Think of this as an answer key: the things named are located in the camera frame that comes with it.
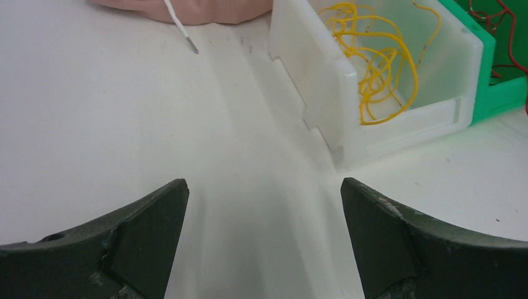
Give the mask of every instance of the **tangled yellow wire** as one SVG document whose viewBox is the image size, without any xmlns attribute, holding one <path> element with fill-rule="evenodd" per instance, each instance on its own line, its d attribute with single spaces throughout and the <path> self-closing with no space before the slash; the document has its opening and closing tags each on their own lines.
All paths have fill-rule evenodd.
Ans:
<svg viewBox="0 0 528 299">
<path fill-rule="evenodd" d="M 434 13 L 438 19 L 436 30 L 428 39 L 427 43 L 423 46 L 422 53 L 420 54 L 420 58 L 416 64 L 411 57 L 409 49 L 403 42 L 402 33 L 400 32 L 399 28 L 390 20 L 374 15 L 374 10 L 371 7 L 354 4 L 354 0 L 351 0 L 351 2 L 343 2 L 326 7 L 319 12 L 319 14 L 322 14 L 325 11 L 336 12 L 334 17 L 330 17 L 326 21 L 327 27 L 332 30 L 335 40 L 341 47 L 346 57 L 360 57 L 367 63 L 367 70 L 365 72 L 364 78 L 358 82 L 359 94 L 362 97 L 359 105 L 361 125 L 378 125 L 395 118 L 410 107 L 418 94 L 417 67 L 422 62 L 427 46 L 433 41 L 440 30 L 441 18 L 440 15 L 433 9 L 418 5 L 415 0 L 412 0 L 412 2 L 417 8 Z M 366 9 L 370 12 L 370 15 L 360 16 L 358 15 L 358 9 Z M 364 29 L 364 32 L 359 32 L 356 30 L 358 27 L 357 22 L 360 20 L 370 20 L 370 24 Z M 395 34 L 387 32 L 370 32 L 369 29 L 374 24 L 374 21 L 382 21 L 389 24 L 394 29 Z M 351 39 L 345 41 L 344 37 L 346 36 L 351 36 Z M 398 47 L 387 47 L 380 50 L 375 50 L 368 47 L 356 47 L 356 37 L 385 37 L 393 40 L 398 45 Z M 395 72 L 395 69 L 392 67 L 392 64 L 395 62 L 395 60 L 400 61 L 397 72 Z M 402 102 L 394 93 L 398 88 L 404 62 L 409 65 L 411 70 L 413 92 L 406 104 L 402 105 Z M 388 117 L 377 119 L 372 113 L 369 105 L 373 103 L 380 103 L 389 98 L 396 100 L 400 106 L 400 109 Z M 365 111 L 372 120 L 365 120 Z"/>
</svg>

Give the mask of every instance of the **metal tip of cable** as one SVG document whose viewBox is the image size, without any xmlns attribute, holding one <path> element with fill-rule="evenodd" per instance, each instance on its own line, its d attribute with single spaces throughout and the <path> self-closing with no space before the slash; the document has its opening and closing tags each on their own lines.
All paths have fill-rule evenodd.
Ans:
<svg viewBox="0 0 528 299">
<path fill-rule="evenodd" d="M 194 43 L 192 42 L 191 38 L 187 37 L 186 39 L 189 42 L 189 45 L 191 45 L 191 48 L 194 51 L 194 53 L 198 54 L 198 48 L 194 45 Z"/>
</svg>

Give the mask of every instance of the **white cable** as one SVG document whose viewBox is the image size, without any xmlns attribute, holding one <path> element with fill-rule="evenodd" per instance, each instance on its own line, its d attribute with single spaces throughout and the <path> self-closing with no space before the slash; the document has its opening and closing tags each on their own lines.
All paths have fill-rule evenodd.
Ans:
<svg viewBox="0 0 528 299">
<path fill-rule="evenodd" d="M 172 20 L 178 27 L 178 29 L 182 32 L 185 39 L 189 42 L 189 45 L 191 45 L 192 50 L 198 54 L 198 48 L 194 45 L 191 38 L 189 37 L 189 34 L 187 31 L 185 31 L 185 28 L 183 27 L 183 24 L 181 24 L 180 20 L 176 17 L 176 13 L 174 12 L 174 8 L 172 6 L 171 0 L 164 0 L 165 6 L 167 6 L 167 9 L 169 9 L 169 14 L 171 15 Z"/>
</svg>

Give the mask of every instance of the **white plastic bin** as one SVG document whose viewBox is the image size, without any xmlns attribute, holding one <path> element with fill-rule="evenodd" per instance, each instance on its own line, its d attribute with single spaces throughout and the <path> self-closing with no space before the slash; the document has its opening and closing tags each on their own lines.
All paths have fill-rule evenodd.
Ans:
<svg viewBox="0 0 528 299">
<path fill-rule="evenodd" d="M 319 128 L 332 152 L 342 151 L 345 167 L 469 126 L 483 43 L 437 0 L 417 1 L 442 18 L 440 32 L 418 68 L 418 97 L 410 109 L 386 123 L 360 125 L 358 73 L 317 14 L 339 2 L 275 0 L 269 51 L 273 59 L 280 58 L 303 98 L 306 125 Z M 373 7 L 376 15 L 396 23 L 415 61 L 437 25 L 433 14 L 417 9 L 411 0 L 356 4 Z M 407 77 L 398 88 L 404 101 L 412 86 Z"/>
</svg>

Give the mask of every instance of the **white table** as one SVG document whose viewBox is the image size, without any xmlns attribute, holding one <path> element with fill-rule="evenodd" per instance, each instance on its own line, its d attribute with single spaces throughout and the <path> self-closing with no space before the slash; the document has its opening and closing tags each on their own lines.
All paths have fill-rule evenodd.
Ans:
<svg viewBox="0 0 528 299">
<path fill-rule="evenodd" d="M 175 178 L 191 190 L 166 298 L 363 298 L 342 213 L 355 177 L 431 216 L 528 240 L 528 118 L 508 113 L 336 171 L 269 16 L 174 26 L 84 0 L 0 3 L 0 244 L 40 238 Z"/>
</svg>

